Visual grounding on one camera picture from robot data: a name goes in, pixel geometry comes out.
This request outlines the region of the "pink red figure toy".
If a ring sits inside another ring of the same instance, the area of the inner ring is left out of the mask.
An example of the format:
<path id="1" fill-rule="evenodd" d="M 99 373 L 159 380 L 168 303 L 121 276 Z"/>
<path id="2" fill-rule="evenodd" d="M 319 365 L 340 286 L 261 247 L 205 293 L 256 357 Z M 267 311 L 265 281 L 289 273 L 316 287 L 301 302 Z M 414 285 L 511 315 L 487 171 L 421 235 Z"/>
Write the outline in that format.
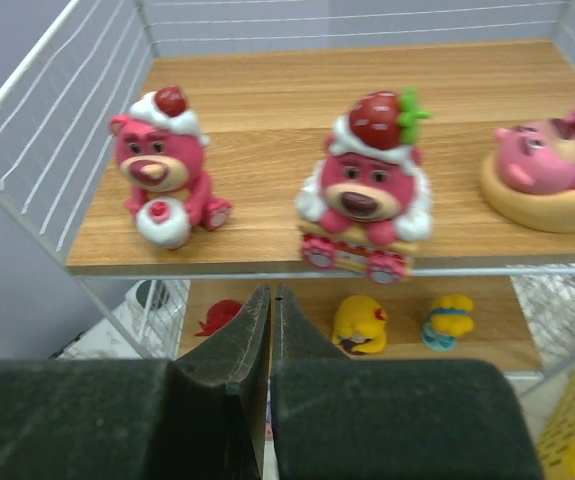
<path id="1" fill-rule="evenodd" d="M 205 169 L 210 138 L 181 87 L 144 94 L 110 120 L 118 171 L 131 185 L 125 208 L 150 243 L 177 249 L 194 228 L 222 227 L 233 205 L 213 192 Z"/>

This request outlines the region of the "pink strawberry cake toy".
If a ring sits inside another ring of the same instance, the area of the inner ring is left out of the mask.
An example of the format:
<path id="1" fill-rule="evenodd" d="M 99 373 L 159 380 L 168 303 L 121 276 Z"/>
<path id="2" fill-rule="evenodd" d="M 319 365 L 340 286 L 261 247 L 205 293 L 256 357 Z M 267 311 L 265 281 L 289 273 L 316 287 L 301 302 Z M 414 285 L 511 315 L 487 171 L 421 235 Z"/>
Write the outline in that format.
<path id="1" fill-rule="evenodd" d="M 575 233 L 575 110 L 498 128 L 495 140 L 479 175 L 488 205 L 533 230 Z"/>

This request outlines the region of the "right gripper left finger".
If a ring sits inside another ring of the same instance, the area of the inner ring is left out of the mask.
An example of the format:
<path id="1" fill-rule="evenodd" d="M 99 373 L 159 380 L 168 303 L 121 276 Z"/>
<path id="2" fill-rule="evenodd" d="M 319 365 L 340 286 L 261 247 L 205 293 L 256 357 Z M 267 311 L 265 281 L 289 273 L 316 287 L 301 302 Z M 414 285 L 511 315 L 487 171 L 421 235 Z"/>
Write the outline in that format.
<path id="1" fill-rule="evenodd" d="M 271 291 L 171 361 L 0 361 L 0 479 L 258 479 Z"/>

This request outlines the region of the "yellow blue minion toy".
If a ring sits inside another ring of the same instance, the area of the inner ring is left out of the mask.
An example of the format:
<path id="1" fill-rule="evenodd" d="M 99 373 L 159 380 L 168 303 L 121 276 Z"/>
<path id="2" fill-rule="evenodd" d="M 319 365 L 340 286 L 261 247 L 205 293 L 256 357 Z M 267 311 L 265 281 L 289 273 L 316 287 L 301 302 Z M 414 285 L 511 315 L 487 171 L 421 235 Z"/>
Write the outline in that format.
<path id="1" fill-rule="evenodd" d="M 437 352 L 452 350 L 460 337 L 474 330 L 473 310 L 473 300 L 463 294 L 434 300 L 421 330 L 423 343 Z"/>

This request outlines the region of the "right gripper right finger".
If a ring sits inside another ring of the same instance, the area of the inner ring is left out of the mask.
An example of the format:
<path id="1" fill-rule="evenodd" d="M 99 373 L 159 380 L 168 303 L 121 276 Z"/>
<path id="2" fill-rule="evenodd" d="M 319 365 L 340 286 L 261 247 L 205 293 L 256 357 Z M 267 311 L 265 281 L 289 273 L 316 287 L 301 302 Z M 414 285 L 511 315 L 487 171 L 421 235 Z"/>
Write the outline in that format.
<path id="1" fill-rule="evenodd" d="M 280 287 L 271 418 L 283 479 L 539 479 L 521 406 L 474 359 L 353 360 Z"/>

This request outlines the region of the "red strawberry toy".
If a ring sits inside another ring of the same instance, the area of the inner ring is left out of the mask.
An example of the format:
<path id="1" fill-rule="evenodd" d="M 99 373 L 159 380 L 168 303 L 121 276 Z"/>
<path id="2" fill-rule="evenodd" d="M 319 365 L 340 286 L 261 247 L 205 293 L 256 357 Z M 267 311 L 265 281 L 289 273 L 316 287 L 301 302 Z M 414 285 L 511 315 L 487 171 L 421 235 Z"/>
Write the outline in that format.
<path id="1" fill-rule="evenodd" d="M 207 311 L 204 321 L 199 322 L 200 330 L 196 337 L 208 337 L 228 324 L 240 311 L 242 303 L 224 299 L 213 304 Z"/>

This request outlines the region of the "yellow duck toy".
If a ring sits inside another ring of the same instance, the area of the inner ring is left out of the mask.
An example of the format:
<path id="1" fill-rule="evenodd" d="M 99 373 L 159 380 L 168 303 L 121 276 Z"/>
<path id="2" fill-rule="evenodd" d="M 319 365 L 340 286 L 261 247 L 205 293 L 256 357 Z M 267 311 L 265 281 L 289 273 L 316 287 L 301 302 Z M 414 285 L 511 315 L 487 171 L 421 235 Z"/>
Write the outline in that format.
<path id="1" fill-rule="evenodd" d="M 388 315 L 383 307 L 366 295 L 352 295 L 341 301 L 333 321 L 331 341 L 340 345 L 352 341 L 352 353 L 377 354 L 384 350 Z"/>

